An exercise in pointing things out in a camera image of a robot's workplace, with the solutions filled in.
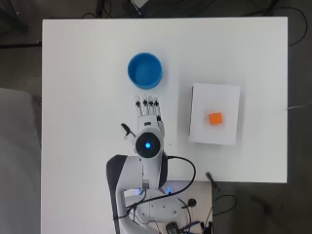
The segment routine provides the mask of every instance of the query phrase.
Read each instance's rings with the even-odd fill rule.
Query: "robotic arm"
[[[116,155],[106,164],[116,234],[158,234],[149,226],[139,226],[128,217],[124,191],[158,189],[167,181],[168,158],[164,152],[165,129],[157,98],[136,97],[137,132],[126,124],[125,139],[132,143],[138,156]]]

